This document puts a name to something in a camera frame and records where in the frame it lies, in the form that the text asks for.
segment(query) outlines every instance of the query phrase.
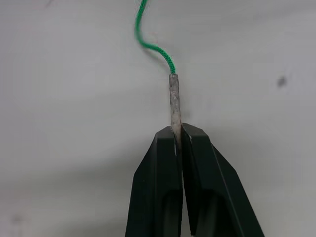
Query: white wall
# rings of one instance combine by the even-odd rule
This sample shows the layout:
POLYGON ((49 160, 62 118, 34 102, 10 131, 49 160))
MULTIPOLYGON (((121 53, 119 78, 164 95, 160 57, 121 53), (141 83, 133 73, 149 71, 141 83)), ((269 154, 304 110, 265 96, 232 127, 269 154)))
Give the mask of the white wall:
MULTIPOLYGON (((0 0, 0 237, 19 218, 23 237, 124 235, 133 173, 169 125, 139 4, 0 0)), ((144 16, 183 121, 237 170, 267 237, 315 235, 315 22, 312 0, 152 0, 144 16)))

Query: green braided rope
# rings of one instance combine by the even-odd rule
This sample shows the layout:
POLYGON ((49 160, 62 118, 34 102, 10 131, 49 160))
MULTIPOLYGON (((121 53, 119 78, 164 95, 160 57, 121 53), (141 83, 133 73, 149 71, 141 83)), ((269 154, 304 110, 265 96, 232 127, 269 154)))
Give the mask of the green braided rope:
POLYGON ((143 39, 142 31, 140 29, 140 23, 141 23, 141 20, 142 20, 142 16, 143 16, 143 13, 144 13, 147 1, 148 0, 142 0, 142 3, 140 4, 139 11, 137 13, 136 21, 135 21, 135 36, 136 36, 138 42, 144 48, 149 48, 151 50, 154 50, 154 51, 157 51, 158 53, 160 53, 165 58, 165 60, 167 61, 168 65, 169 65, 169 68, 170 68, 170 73, 174 74, 174 73, 176 73, 176 69, 174 67, 174 64, 173 64, 170 56, 163 49, 159 48, 156 45, 153 45, 153 44, 150 44, 150 43, 146 43, 144 41, 144 39, 143 39))

